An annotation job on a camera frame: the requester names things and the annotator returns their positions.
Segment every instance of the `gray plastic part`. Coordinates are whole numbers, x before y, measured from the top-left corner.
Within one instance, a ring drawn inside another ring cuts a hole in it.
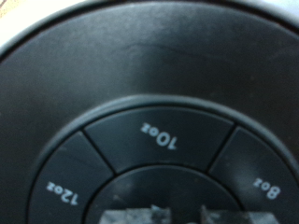
[[[171,224],[169,208],[162,209],[152,205],[151,208],[107,210],[99,224]]]
[[[279,224],[272,213],[201,210],[201,224]]]

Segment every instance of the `8oz label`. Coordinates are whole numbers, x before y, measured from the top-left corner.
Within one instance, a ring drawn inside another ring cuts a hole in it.
[[[269,182],[263,181],[261,178],[256,178],[253,186],[266,192],[266,197],[269,200],[275,200],[280,194],[281,189],[278,186],[272,186]]]
[[[69,203],[71,205],[78,205],[78,195],[69,189],[64,189],[59,185],[55,185],[49,182],[46,189],[57,195],[60,195],[63,203]]]

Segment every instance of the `curved edge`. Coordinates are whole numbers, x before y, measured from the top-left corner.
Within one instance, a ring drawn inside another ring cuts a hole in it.
[[[77,15],[86,13],[88,11],[96,10],[99,7],[109,7],[113,5],[120,4],[142,4],[146,2],[153,2],[160,0],[97,0],[97,1],[86,1],[75,4],[71,7],[59,10],[47,18],[36,22],[32,26],[20,32],[18,35],[14,36],[7,43],[0,47],[0,64],[1,62],[15,49],[27,42],[31,37],[43,32],[49,27],[68,20]],[[161,0],[160,2],[185,2],[184,0]],[[279,25],[285,27],[291,32],[299,35],[299,16],[296,17],[288,11],[284,10],[282,7],[274,7],[270,4],[259,3],[257,1],[250,0],[187,0],[187,2],[205,3],[210,5],[220,5],[224,7],[232,7],[241,11],[254,14],[268,21],[273,21]]]

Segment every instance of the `black plastic surface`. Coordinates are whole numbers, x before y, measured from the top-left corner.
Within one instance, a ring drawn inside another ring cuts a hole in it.
[[[281,224],[299,220],[299,188],[281,158],[238,128],[210,174],[231,189],[248,211],[273,212]]]
[[[29,224],[81,224],[87,202],[113,176],[82,133],[68,139],[38,176]]]
[[[106,209],[169,207],[173,223],[199,222],[202,205],[239,210],[217,182],[190,169],[151,166],[121,175],[105,186],[89,209],[86,224],[98,223]]]
[[[117,172],[155,163],[205,170],[232,126],[201,111],[150,107],[100,119],[86,132]]]
[[[214,102],[215,113],[232,119],[238,111],[273,133],[238,117],[298,176],[298,31],[261,14],[214,2],[94,1],[1,53],[0,223],[26,223],[41,164],[67,135],[106,115],[110,102],[162,98],[206,110]]]

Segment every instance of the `10oz label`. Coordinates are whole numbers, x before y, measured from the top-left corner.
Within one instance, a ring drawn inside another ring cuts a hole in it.
[[[64,189],[59,185],[55,185],[52,182],[49,182],[47,185],[47,190],[50,192],[54,192],[57,195],[61,195],[61,200],[63,203],[70,203],[71,205],[78,205],[77,199],[78,195],[73,193],[73,191],[69,189]]]
[[[152,127],[148,123],[143,123],[143,126],[141,128],[142,133],[147,133],[151,137],[156,138],[156,143],[160,147],[167,147],[169,150],[175,150],[177,138],[171,137],[169,133],[166,132],[160,132],[158,128]]]

